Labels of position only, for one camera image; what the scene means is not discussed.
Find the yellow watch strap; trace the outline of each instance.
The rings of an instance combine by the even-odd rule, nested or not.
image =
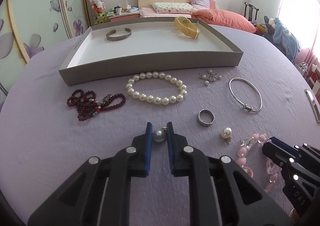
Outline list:
[[[200,33],[200,29],[194,25],[188,18],[179,16],[174,19],[173,24],[179,31],[181,31],[185,36],[189,36],[196,39]]]

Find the gray pearl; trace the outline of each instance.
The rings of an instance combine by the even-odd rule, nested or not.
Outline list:
[[[153,131],[152,139],[158,143],[164,141],[165,140],[165,132],[162,129]]]

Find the nightstand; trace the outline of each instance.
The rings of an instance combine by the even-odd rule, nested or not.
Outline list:
[[[121,21],[121,20],[127,20],[127,19],[133,19],[133,18],[139,18],[140,12],[133,12],[133,13],[122,13],[120,15],[114,15],[114,16],[109,16],[109,21],[110,22],[116,22],[116,21]]]

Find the dark red bead necklace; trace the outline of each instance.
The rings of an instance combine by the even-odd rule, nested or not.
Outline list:
[[[109,106],[110,103],[116,98],[122,98],[122,101],[116,105]],[[85,121],[90,117],[95,117],[100,111],[108,111],[121,107],[125,103],[125,96],[123,94],[111,95],[108,94],[102,100],[98,102],[96,100],[96,94],[93,91],[86,93],[81,89],[74,91],[70,98],[67,99],[68,107],[76,107],[78,111],[79,121]]]

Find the silver bangle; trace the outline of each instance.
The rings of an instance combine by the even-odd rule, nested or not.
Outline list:
[[[121,36],[115,36],[115,37],[110,37],[110,35],[116,33],[116,30],[112,30],[112,31],[108,32],[106,34],[107,40],[108,41],[121,41],[121,40],[124,40],[124,39],[130,37],[131,36],[131,29],[124,28],[124,30],[127,31],[128,33],[121,35]]]
[[[258,110],[253,110],[253,107],[249,107],[247,104],[245,103],[242,103],[240,100],[238,100],[238,98],[233,94],[232,92],[232,89],[231,89],[231,82],[234,81],[234,80],[240,80],[240,81],[243,81],[245,83],[247,83],[250,87],[252,87],[258,94],[259,94],[259,98],[260,98],[260,108]],[[242,108],[245,109],[245,110],[248,110],[249,112],[258,112],[262,109],[262,98],[261,98],[261,94],[260,92],[258,91],[258,89],[255,87],[255,85],[253,85],[251,82],[248,82],[246,79],[243,79],[243,78],[240,78],[240,77],[235,77],[233,79],[231,79],[229,81],[229,89],[230,89],[230,92],[232,94],[232,96],[234,97],[234,99],[239,102],[241,105],[242,105]]]
[[[211,117],[212,121],[211,121],[210,123],[204,122],[204,121],[200,118],[200,114],[201,114],[201,113],[207,113],[207,114]],[[202,109],[202,110],[199,111],[199,113],[198,113],[198,115],[197,115],[197,120],[198,120],[198,122],[199,122],[199,124],[200,124],[201,126],[203,126],[203,127],[208,127],[208,126],[212,125],[212,123],[213,123],[213,121],[214,121],[214,114],[213,114],[210,110]]]

